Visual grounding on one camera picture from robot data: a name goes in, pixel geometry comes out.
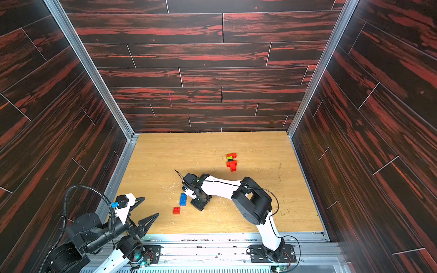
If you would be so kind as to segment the long red lego brick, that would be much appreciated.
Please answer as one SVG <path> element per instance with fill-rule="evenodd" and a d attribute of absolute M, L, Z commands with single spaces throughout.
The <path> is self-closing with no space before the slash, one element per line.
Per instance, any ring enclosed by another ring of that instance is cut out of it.
<path fill-rule="evenodd" d="M 237 154 L 236 153 L 231 153 L 231 154 L 227 154 L 226 155 L 226 158 L 227 159 L 235 159 L 237 157 Z"/>
<path fill-rule="evenodd" d="M 235 172 L 237 169 L 237 161 L 236 160 L 227 161 L 226 166 L 230 168 L 231 172 Z"/>

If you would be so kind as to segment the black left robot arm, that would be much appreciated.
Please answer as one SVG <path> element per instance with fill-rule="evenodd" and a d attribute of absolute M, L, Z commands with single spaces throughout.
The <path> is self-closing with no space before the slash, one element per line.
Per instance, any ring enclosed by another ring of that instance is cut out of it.
<path fill-rule="evenodd" d="M 96 268 L 97 273 L 114 273 L 125 265 L 131 270 L 150 266 L 153 255 L 141 242 L 159 215 L 156 213 L 135 224 L 130 215 L 144 198 L 136 198 L 132 194 L 117 196 L 110 202 L 103 198 L 110 210 L 106 223 L 102 223 L 96 213 L 87 213 L 77 218 L 73 224 L 64 227 L 66 243 L 54 246 L 45 257 L 41 273 L 79 273 L 91 261 L 90 255 L 98 254 L 109 242 L 117 237 L 120 240 L 113 245 L 108 258 Z"/>

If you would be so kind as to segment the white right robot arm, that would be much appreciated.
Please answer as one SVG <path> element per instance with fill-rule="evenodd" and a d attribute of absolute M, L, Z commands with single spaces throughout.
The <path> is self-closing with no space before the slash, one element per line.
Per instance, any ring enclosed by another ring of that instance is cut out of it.
<path fill-rule="evenodd" d="M 243 218 L 257 227 L 262 238 L 260 253 L 273 262 L 280 260 L 285 241 L 274 224 L 272 198 L 253 179 L 230 181 L 208 174 L 200 177 L 187 174 L 182 182 L 184 193 L 192 198 L 191 205 L 199 211 L 203 211 L 214 196 L 232 200 Z"/>

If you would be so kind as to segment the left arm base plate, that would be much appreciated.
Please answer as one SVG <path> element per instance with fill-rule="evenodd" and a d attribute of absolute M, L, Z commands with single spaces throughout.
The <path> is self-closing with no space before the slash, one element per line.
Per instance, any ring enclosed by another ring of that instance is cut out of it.
<path fill-rule="evenodd" d="M 141 267 L 147 267 L 150 265 L 158 264 L 161 256 L 161 245 L 145 245 L 143 247 L 144 256 L 140 263 Z"/>

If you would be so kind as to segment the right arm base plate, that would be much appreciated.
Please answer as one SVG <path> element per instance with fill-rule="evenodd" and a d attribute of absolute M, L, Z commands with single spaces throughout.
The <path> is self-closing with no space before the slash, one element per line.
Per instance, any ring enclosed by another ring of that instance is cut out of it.
<path fill-rule="evenodd" d="M 283 245 L 278 250 L 270 250 L 264 245 L 250 245 L 246 250 L 251 263 L 296 263 L 293 245 Z"/>

